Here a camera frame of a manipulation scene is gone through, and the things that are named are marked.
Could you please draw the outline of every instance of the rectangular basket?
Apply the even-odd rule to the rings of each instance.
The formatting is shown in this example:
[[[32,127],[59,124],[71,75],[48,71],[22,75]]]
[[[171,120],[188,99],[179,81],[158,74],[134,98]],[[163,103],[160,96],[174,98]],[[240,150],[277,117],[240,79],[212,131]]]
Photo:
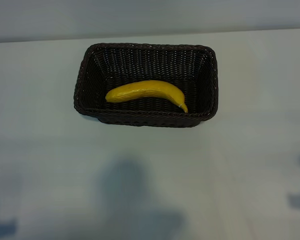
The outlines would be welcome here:
[[[185,95],[188,113],[166,99],[144,97],[106,102],[116,87],[161,80]],[[83,58],[74,91],[74,108],[106,124],[186,128],[212,118],[218,109],[215,52],[201,45],[99,43]]]

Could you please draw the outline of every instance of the tabletop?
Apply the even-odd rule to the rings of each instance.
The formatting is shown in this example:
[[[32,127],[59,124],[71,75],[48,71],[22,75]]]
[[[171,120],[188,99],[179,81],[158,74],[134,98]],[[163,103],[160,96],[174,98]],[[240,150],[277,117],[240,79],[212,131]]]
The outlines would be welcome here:
[[[211,47],[216,116],[80,115],[80,63],[102,42]],[[0,43],[1,238],[300,240],[300,29]]]

